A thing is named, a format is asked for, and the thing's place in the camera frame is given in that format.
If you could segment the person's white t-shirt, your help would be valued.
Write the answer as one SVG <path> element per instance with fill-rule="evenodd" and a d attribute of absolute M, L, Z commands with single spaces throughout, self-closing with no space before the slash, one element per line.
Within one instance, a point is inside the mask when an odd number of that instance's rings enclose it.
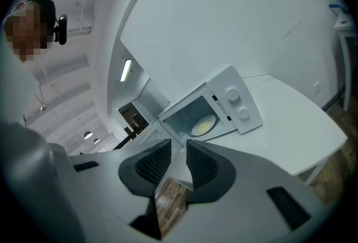
<path fill-rule="evenodd" d="M 26 126 L 24 111 L 38 81 L 0 37 L 0 122 Z"/>

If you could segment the ceiling tube light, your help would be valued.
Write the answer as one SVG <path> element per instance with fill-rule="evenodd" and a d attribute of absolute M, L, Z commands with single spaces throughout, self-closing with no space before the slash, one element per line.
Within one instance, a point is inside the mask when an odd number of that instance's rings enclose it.
<path fill-rule="evenodd" d="M 124 82 L 127 74 L 130 72 L 130 66 L 131 66 L 131 59 L 126 59 L 124 63 L 124 67 L 121 73 L 120 82 Z"/>

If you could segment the small white side table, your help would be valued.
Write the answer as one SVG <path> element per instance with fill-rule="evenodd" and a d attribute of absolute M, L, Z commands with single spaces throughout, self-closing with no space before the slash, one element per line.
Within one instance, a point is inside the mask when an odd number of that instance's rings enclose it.
<path fill-rule="evenodd" d="M 345 67 L 345 96 L 343 102 L 343 111 L 348 112 L 352 91 L 352 67 L 347 39 L 355 38 L 358 40 L 358 28 L 355 24 L 353 16 L 350 13 L 344 14 L 339 9 L 330 10 L 337 17 L 333 29 L 337 32 L 342 47 L 343 61 Z"/>

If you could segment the white round plate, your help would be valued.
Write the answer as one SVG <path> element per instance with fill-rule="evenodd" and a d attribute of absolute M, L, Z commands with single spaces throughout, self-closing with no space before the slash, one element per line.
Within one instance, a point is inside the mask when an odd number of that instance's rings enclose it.
<path fill-rule="evenodd" d="M 203 116 L 194 124 L 190 134 L 194 137 L 204 135 L 215 127 L 217 121 L 218 118 L 213 114 Z"/>

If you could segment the white microwave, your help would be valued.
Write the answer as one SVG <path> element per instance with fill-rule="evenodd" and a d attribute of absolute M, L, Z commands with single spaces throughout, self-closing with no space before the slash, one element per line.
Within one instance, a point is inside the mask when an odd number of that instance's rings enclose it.
<path fill-rule="evenodd" d="M 194 124 L 209 114 L 218 118 L 215 127 L 204 135 L 192 136 Z M 226 65 L 194 81 L 186 93 L 165 108 L 129 145 L 170 138 L 181 148 L 188 139 L 207 141 L 235 130 L 245 134 L 262 124 L 244 80 L 234 66 Z"/>

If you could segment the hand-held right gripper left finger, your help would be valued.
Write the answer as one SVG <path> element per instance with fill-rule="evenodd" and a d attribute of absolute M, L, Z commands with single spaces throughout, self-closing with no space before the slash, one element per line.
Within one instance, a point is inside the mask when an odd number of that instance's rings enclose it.
<path fill-rule="evenodd" d="M 171 140 L 70 157 L 95 203 L 143 235 L 160 240 L 155 195 L 171 164 Z"/>

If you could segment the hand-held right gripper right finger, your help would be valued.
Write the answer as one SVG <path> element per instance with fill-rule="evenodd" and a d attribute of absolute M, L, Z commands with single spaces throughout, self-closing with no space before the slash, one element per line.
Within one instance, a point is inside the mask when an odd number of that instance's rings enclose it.
<path fill-rule="evenodd" d="M 333 211 L 260 156 L 189 140 L 186 165 L 193 190 L 166 243 L 307 243 Z"/>

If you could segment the blue clip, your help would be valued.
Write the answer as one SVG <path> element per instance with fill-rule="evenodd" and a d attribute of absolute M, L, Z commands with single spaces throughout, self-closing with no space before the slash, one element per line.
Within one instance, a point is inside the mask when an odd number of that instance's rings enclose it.
<path fill-rule="evenodd" d="M 344 8 L 344 7 L 340 6 L 339 4 L 329 4 L 328 6 L 329 6 L 330 9 L 339 9 L 344 14 L 349 13 L 349 9 Z"/>

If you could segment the black stair railing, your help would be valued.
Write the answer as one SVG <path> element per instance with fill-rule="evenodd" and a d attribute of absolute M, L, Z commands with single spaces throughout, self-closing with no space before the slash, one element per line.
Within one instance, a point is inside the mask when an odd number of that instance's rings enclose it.
<path fill-rule="evenodd" d="M 128 142 L 130 142 L 131 140 L 133 140 L 138 133 L 140 133 L 143 129 L 141 127 L 137 127 L 135 130 L 133 130 L 124 140 L 122 140 L 115 148 L 116 149 L 121 149 L 123 148 Z"/>

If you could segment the large white table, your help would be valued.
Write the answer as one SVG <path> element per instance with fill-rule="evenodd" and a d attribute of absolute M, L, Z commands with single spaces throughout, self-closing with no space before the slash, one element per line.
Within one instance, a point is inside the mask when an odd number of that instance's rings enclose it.
<path fill-rule="evenodd" d="M 341 128 L 314 102 L 277 78 L 244 79 L 263 126 L 233 131 L 208 142 L 266 158 L 306 184 L 347 141 Z"/>

